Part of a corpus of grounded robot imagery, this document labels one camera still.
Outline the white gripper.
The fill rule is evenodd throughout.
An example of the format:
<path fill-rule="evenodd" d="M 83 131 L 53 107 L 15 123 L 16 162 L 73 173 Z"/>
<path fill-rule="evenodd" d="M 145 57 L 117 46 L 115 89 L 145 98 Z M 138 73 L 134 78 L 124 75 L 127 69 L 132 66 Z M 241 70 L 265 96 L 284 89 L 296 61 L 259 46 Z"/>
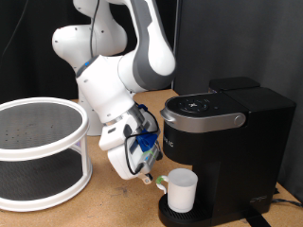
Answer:
<path fill-rule="evenodd" d="M 108 151 L 110 163 L 124 180 L 139 178 L 144 184 L 152 182 L 151 170 L 158 158 L 158 144 L 143 151 L 139 143 L 130 138 L 125 144 Z"/>

